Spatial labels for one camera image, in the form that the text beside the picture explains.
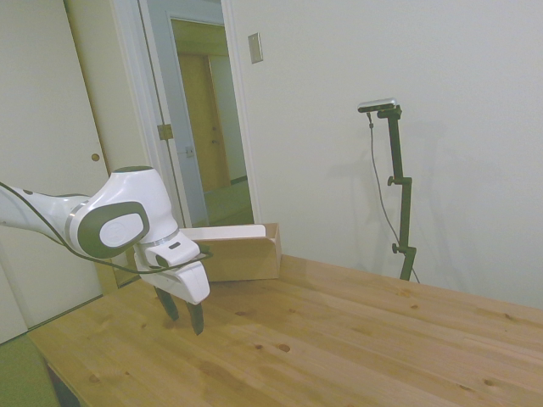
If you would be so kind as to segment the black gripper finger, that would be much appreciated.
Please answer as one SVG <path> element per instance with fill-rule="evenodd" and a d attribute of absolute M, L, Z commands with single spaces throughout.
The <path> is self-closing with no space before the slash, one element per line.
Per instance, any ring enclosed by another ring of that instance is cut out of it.
<path fill-rule="evenodd" d="M 177 321 L 179 319 L 179 313 L 171 294 L 158 287 L 155 287 L 154 290 L 166 314 L 172 321 Z"/>
<path fill-rule="evenodd" d="M 193 331 L 196 335 L 200 335 L 204 330 L 203 306 L 202 304 L 186 302 L 186 307 L 188 309 Z"/>

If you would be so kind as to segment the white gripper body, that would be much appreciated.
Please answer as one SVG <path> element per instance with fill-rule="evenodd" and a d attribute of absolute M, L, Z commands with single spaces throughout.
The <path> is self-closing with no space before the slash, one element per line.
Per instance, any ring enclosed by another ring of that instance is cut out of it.
<path fill-rule="evenodd" d="M 138 254 L 134 257 L 137 270 L 145 282 L 190 304 L 200 304 L 209 296 L 209 281 L 200 261 L 181 268 L 143 274 L 144 271 L 151 271 L 151 269 L 141 261 Z"/>

